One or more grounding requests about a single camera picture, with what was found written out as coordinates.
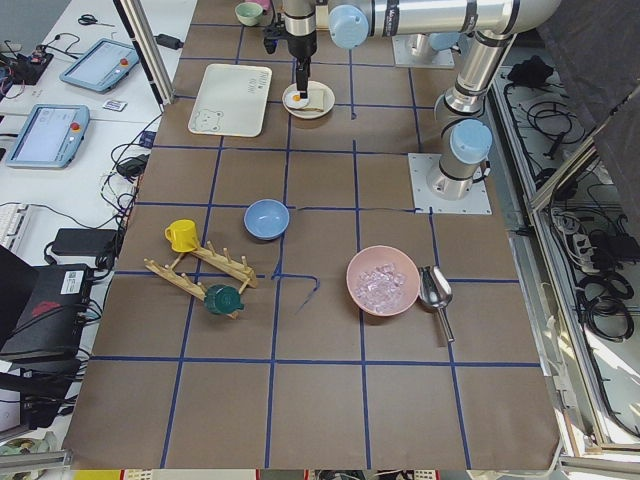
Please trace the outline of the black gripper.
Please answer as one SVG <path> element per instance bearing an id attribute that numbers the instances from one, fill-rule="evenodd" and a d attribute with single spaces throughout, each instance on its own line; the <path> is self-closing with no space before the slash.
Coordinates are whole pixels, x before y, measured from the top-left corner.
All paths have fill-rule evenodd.
<path id="1" fill-rule="evenodd" d="M 308 96 L 311 57 L 317 51 L 317 32 L 313 31 L 303 36 L 296 36 L 287 32 L 287 46 L 289 53 L 296 58 L 296 91 L 300 98 Z"/>

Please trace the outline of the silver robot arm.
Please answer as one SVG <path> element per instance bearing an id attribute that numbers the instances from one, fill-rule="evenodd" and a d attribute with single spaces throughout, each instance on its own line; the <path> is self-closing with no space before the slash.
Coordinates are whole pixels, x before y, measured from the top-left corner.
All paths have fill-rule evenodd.
<path id="1" fill-rule="evenodd" d="M 283 33 L 289 53 L 296 59 L 296 82 L 307 87 L 311 76 L 311 60 L 317 50 L 317 1 L 282 1 L 283 20 L 276 22 L 276 33 Z M 456 122 L 481 116 L 488 89 L 504 62 L 516 36 L 535 29 L 548 20 L 561 1 L 326 1 L 328 32 L 332 42 L 344 50 L 354 50 L 369 38 L 373 46 L 392 45 L 395 38 L 413 40 L 452 34 L 467 39 L 466 52 L 455 72 L 447 71 L 451 83 L 437 97 L 435 87 L 434 118 L 440 133 Z M 355 127 L 364 140 L 367 135 L 384 133 L 391 145 L 391 134 L 400 135 L 400 146 L 409 146 L 404 135 L 404 120 L 400 130 L 384 124 L 373 127 L 373 113 L 367 122 Z"/>
<path id="2" fill-rule="evenodd" d="M 456 77 L 453 52 L 457 33 L 400 35 L 372 39 L 347 51 L 333 46 L 338 62 L 316 66 L 318 78 L 309 81 L 309 98 L 290 85 L 283 93 L 286 106 L 327 111 L 334 103 L 407 106 L 414 98 L 431 105 Z"/>

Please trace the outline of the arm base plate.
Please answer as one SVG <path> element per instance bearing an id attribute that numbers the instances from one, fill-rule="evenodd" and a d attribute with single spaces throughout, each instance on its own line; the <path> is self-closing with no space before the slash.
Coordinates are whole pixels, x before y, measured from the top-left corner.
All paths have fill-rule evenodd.
<path id="1" fill-rule="evenodd" d="M 440 170 L 440 154 L 408 155 L 414 209 L 420 213 L 491 215 L 485 181 L 453 180 Z"/>
<path id="2" fill-rule="evenodd" d="M 397 67 L 445 69 L 454 68 L 452 48 L 458 32 L 398 35 L 393 38 L 394 61 Z"/>

